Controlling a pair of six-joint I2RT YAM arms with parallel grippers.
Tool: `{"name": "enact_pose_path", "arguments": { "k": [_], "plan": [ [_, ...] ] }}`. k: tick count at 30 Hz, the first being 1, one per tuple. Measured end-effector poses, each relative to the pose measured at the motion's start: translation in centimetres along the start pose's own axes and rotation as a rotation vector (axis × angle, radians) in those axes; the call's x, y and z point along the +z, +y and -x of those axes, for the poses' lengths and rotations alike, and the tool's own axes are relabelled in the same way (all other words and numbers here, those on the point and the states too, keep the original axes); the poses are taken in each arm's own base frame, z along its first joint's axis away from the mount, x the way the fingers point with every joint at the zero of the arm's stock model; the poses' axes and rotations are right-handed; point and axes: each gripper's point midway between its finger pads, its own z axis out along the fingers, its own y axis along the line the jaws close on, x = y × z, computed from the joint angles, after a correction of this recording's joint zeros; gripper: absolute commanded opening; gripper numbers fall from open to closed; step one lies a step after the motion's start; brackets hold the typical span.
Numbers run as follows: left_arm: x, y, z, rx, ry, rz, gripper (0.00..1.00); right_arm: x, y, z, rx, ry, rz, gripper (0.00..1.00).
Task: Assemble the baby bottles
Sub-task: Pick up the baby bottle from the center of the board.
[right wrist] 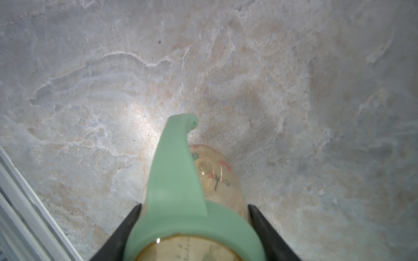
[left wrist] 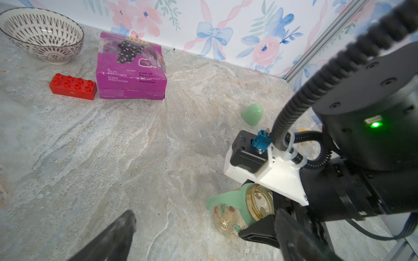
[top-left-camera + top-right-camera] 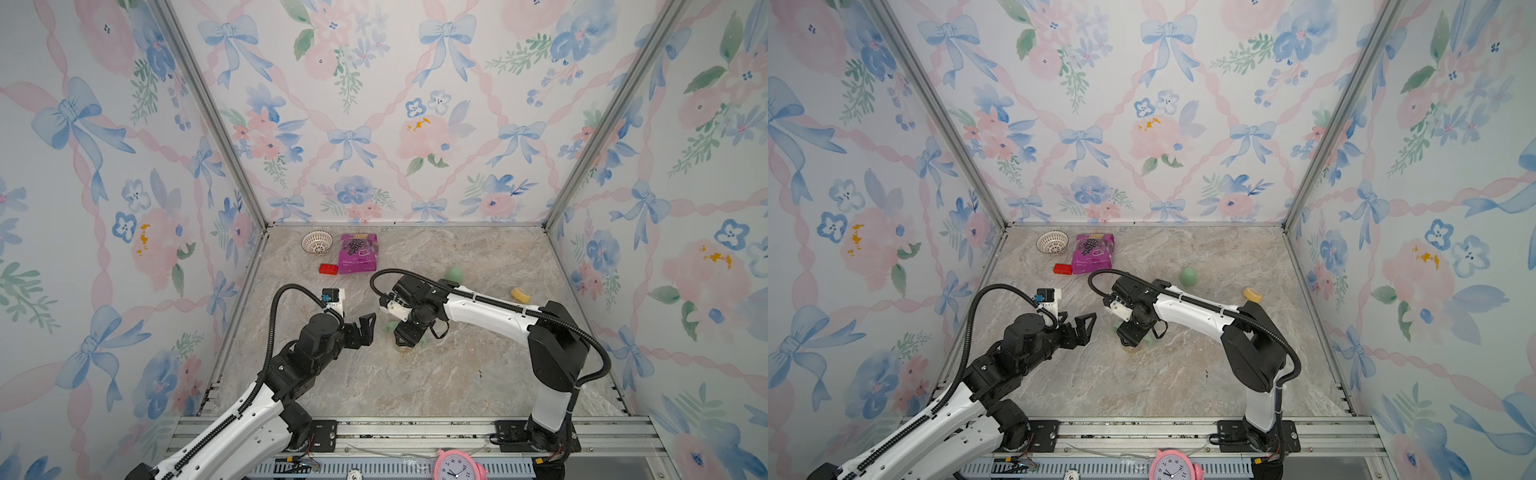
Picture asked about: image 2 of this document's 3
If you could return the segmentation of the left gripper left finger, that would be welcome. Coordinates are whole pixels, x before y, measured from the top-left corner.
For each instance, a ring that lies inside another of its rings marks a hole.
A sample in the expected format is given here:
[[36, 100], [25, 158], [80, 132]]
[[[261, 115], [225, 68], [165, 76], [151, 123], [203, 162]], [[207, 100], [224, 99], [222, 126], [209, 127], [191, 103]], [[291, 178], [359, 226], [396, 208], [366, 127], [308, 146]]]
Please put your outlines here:
[[135, 231], [135, 214], [132, 210], [127, 210], [70, 260], [125, 261], [128, 258]]

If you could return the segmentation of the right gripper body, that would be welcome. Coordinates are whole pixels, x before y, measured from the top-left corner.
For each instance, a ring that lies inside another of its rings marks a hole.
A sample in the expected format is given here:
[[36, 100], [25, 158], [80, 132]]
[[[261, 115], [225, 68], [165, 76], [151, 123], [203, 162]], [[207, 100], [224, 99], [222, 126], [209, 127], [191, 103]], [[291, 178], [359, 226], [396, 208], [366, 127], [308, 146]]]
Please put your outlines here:
[[275, 195], [275, 206], [304, 227], [418, 210], [418, 165], [389, 171], [370, 170], [337, 157], [319, 170], [299, 171], [308, 206]]

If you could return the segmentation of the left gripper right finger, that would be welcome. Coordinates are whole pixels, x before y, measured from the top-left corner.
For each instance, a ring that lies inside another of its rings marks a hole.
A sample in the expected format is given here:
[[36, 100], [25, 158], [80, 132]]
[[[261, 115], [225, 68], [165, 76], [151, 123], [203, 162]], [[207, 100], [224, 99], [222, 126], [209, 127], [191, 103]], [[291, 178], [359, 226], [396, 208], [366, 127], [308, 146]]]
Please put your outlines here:
[[274, 229], [286, 261], [341, 260], [283, 209], [275, 214]]

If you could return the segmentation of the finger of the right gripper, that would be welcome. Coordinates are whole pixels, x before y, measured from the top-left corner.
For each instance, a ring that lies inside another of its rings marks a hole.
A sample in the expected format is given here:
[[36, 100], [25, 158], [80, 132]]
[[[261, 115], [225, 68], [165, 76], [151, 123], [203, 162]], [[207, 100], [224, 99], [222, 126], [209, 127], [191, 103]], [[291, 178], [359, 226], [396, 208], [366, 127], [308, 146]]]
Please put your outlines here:
[[254, 243], [269, 245], [274, 248], [280, 248], [276, 231], [274, 229], [275, 216], [273, 214], [257, 221], [248, 228], [241, 230], [238, 236]]

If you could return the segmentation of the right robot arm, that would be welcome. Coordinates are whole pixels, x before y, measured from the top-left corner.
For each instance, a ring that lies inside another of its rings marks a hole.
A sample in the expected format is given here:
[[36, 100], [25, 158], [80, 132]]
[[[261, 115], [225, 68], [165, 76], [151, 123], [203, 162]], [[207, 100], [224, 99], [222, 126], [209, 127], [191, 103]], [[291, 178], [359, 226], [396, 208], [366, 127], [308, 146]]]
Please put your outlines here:
[[358, 221], [408, 213], [398, 238], [418, 226], [418, 45], [372, 59], [313, 107], [321, 132], [287, 134], [285, 142], [319, 143], [319, 156], [302, 168], [309, 205], [274, 195], [312, 232], [325, 221]]

